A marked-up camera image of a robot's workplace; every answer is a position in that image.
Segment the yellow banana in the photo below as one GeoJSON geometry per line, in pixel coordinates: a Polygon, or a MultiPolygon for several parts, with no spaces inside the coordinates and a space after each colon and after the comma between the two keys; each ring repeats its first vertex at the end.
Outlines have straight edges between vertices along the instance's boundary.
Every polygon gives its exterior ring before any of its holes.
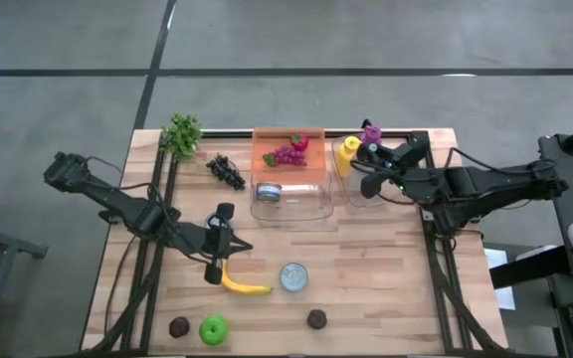
{"type": "Polygon", "coordinates": [[[222,261],[221,285],[233,292],[243,295],[267,295],[273,292],[273,288],[268,285],[250,285],[233,281],[228,274],[228,262],[222,261]]]}

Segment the orange plastic board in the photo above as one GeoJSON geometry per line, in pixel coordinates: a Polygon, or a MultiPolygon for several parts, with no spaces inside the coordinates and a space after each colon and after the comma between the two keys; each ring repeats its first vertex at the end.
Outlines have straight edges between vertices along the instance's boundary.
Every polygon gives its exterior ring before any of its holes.
{"type": "Polygon", "coordinates": [[[320,127],[256,127],[252,135],[251,172],[259,182],[281,185],[321,182],[326,175],[325,143],[324,130],[320,127]],[[264,154],[290,145],[290,138],[299,133],[309,137],[304,151],[306,166],[270,167],[264,162],[264,154]]]}

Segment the small clear plastic bin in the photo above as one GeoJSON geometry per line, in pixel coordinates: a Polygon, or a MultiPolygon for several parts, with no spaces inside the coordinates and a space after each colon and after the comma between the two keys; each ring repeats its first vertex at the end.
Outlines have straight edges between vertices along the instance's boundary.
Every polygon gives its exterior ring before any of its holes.
{"type": "Polygon", "coordinates": [[[379,194],[365,198],[361,193],[361,182],[366,173],[357,171],[341,158],[340,151],[345,142],[359,144],[359,134],[350,133],[331,140],[331,153],[338,184],[347,202],[356,208],[370,208],[385,204],[404,204],[402,193],[397,186],[385,181],[379,194]]]}

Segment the green potted plant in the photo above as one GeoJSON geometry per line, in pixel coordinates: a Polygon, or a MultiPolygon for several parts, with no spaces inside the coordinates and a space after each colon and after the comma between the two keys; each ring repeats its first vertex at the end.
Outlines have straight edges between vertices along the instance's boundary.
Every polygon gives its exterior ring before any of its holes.
{"type": "Polygon", "coordinates": [[[202,127],[193,114],[173,112],[170,125],[161,127],[162,151],[169,152],[172,160],[178,162],[192,156],[202,138],[202,127]]]}

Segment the white paper sheet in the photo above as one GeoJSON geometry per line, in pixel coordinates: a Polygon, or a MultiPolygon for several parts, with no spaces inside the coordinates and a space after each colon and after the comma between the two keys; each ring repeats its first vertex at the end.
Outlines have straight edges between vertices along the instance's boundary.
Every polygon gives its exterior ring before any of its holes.
{"type": "MultiPolygon", "coordinates": [[[[505,251],[495,249],[485,249],[484,254],[488,267],[494,269],[507,263],[505,251]]],[[[511,287],[496,288],[494,290],[498,307],[503,310],[515,310],[516,305],[511,287]]]]}

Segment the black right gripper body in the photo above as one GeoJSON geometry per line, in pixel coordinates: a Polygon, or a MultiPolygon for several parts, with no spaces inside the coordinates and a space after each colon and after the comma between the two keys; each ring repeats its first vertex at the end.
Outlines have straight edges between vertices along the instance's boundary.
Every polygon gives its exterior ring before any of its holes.
{"type": "Polygon", "coordinates": [[[379,194],[385,181],[391,182],[410,199],[431,198],[431,170],[419,167],[430,149],[426,137],[414,135],[407,142],[396,147],[379,144],[382,156],[394,158],[393,166],[387,169],[360,161],[360,171],[366,173],[361,182],[361,193],[365,198],[379,194]]]}

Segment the black toy grape bunch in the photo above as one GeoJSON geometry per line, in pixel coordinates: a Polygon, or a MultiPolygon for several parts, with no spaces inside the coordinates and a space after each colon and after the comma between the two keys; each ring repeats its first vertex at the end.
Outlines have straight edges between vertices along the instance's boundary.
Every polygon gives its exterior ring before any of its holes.
{"type": "Polygon", "coordinates": [[[245,189],[246,180],[227,156],[217,154],[206,163],[206,167],[219,181],[225,182],[234,190],[245,189]]]}

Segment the yellow plastic water bottle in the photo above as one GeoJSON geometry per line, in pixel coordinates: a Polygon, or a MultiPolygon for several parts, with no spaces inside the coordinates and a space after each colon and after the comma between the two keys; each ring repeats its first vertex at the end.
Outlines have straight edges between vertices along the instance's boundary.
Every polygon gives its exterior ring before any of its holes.
{"type": "Polygon", "coordinates": [[[348,176],[351,171],[351,161],[355,157],[361,140],[357,136],[347,136],[337,150],[337,172],[340,177],[348,176]]]}

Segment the dark brown avocado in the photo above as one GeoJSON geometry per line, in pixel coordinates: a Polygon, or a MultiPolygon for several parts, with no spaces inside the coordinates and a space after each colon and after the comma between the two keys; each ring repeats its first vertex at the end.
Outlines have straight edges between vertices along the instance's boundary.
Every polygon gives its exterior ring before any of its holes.
{"type": "Polygon", "coordinates": [[[168,325],[168,333],[173,338],[180,338],[187,335],[190,329],[190,321],[184,316],[175,317],[168,325]]]}
{"type": "Polygon", "coordinates": [[[321,309],[313,309],[306,318],[308,327],[314,330],[321,330],[327,325],[326,313],[321,309]]]}

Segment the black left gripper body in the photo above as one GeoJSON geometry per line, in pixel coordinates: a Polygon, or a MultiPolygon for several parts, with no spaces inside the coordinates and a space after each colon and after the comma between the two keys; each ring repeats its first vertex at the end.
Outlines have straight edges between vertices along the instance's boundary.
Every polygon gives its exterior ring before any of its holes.
{"type": "Polygon", "coordinates": [[[220,284],[223,269],[221,260],[229,252],[232,229],[229,220],[233,218],[235,206],[232,203],[220,203],[209,220],[216,219],[215,225],[208,228],[194,224],[186,226],[186,243],[191,254],[203,259],[204,279],[210,284],[220,284]]]}

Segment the green apple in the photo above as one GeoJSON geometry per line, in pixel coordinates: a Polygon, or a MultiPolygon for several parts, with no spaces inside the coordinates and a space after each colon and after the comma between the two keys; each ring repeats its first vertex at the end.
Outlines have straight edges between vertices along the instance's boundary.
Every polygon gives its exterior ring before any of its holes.
{"type": "Polygon", "coordinates": [[[229,334],[229,322],[222,315],[210,315],[199,326],[201,341],[209,346],[222,344],[229,334]]]}

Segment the magenta plastic water bottle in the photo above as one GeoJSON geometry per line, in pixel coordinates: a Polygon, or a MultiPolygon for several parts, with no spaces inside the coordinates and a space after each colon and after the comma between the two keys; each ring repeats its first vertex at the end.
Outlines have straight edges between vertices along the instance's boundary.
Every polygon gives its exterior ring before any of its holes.
{"type": "Polygon", "coordinates": [[[381,128],[375,125],[365,125],[360,134],[362,143],[376,143],[380,144],[382,139],[381,128]]]}

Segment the black aluminium table frame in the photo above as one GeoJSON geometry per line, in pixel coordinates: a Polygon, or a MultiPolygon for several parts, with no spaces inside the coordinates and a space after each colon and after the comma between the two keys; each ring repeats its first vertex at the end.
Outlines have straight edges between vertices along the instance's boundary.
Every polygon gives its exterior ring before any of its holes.
{"type": "Polygon", "coordinates": [[[244,175],[251,172],[252,134],[210,130],[194,160],[181,163],[173,205],[185,221],[202,223],[221,202],[235,206],[233,227],[253,249],[235,254],[230,276],[268,285],[267,295],[243,295],[209,284],[204,269],[167,251],[147,350],[163,356],[366,356],[442,354],[445,342],[475,346],[470,329],[449,300],[436,296],[420,211],[403,204],[350,205],[330,174],[332,214],[321,220],[270,222],[252,216],[250,191],[236,191],[211,176],[205,162],[228,156],[244,175]],[[304,290],[289,292],[280,271],[299,263],[308,272],[304,290]],[[313,309],[326,313],[321,330],[307,326],[313,309]],[[226,340],[204,344],[199,326],[210,315],[229,322],[226,340]],[[173,338],[168,325],[187,317],[189,333],[173,338]]]}

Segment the purple toy grape bunch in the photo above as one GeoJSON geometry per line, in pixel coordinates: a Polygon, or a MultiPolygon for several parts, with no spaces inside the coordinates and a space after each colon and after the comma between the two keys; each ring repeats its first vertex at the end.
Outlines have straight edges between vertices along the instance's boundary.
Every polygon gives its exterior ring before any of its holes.
{"type": "Polygon", "coordinates": [[[292,164],[296,166],[306,166],[304,152],[296,150],[291,145],[286,145],[263,155],[264,162],[270,167],[277,167],[282,164],[292,164]]]}

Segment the large clear plastic bin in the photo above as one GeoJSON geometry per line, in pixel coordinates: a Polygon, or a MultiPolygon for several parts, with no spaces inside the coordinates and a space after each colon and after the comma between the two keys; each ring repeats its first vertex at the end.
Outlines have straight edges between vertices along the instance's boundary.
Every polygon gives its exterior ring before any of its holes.
{"type": "Polygon", "coordinates": [[[330,174],[327,171],[321,182],[286,184],[282,186],[282,197],[278,202],[268,203],[256,198],[259,182],[251,172],[252,216],[270,222],[314,221],[329,217],[333,212],[330,198],[330,174]]]}

